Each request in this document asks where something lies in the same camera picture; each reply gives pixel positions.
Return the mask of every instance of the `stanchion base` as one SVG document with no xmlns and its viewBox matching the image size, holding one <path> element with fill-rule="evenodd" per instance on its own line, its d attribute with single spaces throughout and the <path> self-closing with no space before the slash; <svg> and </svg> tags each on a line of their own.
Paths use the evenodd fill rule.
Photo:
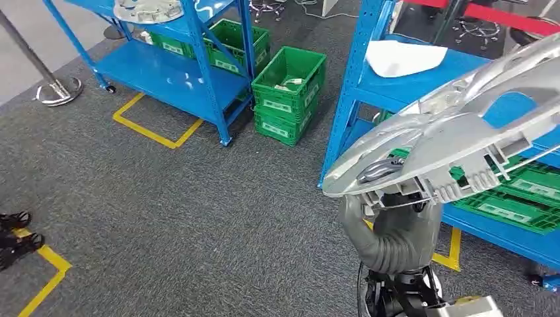
<svg viewBox="0 0 560 317">
<path fill-rule="evenodd" d="M 56 107 L 76 99 L 82 90 L 84 86 L 76 77 L 70 77 L 67 81 L 57 79 L 56 83 L 39 86 L 36 98 L 46 106 Z"/>
</svg>

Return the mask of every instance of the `red barrier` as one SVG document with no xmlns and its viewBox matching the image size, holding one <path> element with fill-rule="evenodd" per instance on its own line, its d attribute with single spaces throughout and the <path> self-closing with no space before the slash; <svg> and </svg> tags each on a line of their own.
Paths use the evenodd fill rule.
<svg viewBox="0 0 560 317">
<path fill-rule="evenodd" d="M 405 0 L 408 3 L 414 3 L 416 5 L 427 5 L 428 7 L 434 8 L 445 8 L 447 7 L 448 0 Z"/>
<path fill-rule="evenodd" d="M 408 3 L 415 3 L 417 5 L 427 5 L 436 8 L 445 8 L 449 3 L 448 0 L 404 1 Z M 518 28 L 526 32 L 541 34 L 543 36 L 560 32 L 560 26 L 528 17 L 522 17 L 520 15 L 514 15 L 513 13 L 492 9 L 489 7 L 483 7 L 481 5 L 468 5 L 465 11 L 465 15 L 467 17 L 480 18 L 481 20 L 496 22 L 506 26 L 511 26 L 513 28 Z"/>
</svg>

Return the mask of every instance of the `gray robotic hand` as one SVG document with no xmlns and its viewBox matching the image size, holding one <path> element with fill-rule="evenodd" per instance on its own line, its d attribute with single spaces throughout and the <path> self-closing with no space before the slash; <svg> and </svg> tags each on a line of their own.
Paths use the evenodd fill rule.
<svg viewBox="0 0 560 317">
<path fill-rule="evenodd" d="M 411 201 L 414 199 L 400 194 L 386 194 L 382 198 L 388 208 Z M 430 264 L 441 222 L 441 204 L 381 209 L 375 216 L 367 217 L 373 223 L 372 230 L 364 221 L 367 208 L 360 196 L 345 195 L 340 205 L 340 221 L 369 269 L 397 274 Z"/>
</svg>

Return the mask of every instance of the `white paper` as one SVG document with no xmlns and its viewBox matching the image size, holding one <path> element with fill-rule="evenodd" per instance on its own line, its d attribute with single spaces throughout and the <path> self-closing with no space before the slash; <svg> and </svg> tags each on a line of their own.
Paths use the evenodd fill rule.
<svg viewBox="0 0 560 317">
<path fill-rule="evenodd" d="M 395 40 L 369 42 L 366 59 L 381 77 L 401 77 L 438 67 L 447 48 L 407 44 Z"/>
</svg>

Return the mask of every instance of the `gray carpet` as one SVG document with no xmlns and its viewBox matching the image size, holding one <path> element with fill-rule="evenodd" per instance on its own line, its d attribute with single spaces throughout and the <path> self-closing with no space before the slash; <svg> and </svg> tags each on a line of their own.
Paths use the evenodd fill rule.
<svg viewBox="0 0 560 317">
<path fill-rule="evenodd" d="M 2 106 L 0 210 L 32 212 L 30 229 L 73 265 L 35 316 L 354 316 L 358 259 L 337 202 L 316 189 L 354 23 L 294 5 L 280 23 L 263 19 L 273 52 L 328 55 L 321 108 L 295 148 L 240 120 L 227 148 L 205 123 L 167 149 L 112 120 L 136 92 L 100 90 L 80 60 L 59 70 L 85 82 L 76 102 L 46 108 L 29 90 Z M 124 116 L 172 139 L 193 121 L 150 98 Z M 490 294 L 505 316 L 560 316 L 559 297 L 523 279 L 525 259 L 468 234 L 461 250 L 460 273 L 434 265 L 446 296 Z M 16 316 L 53 274 L 39 255 L 0 273 L 0 316 Z"/>
</svg>

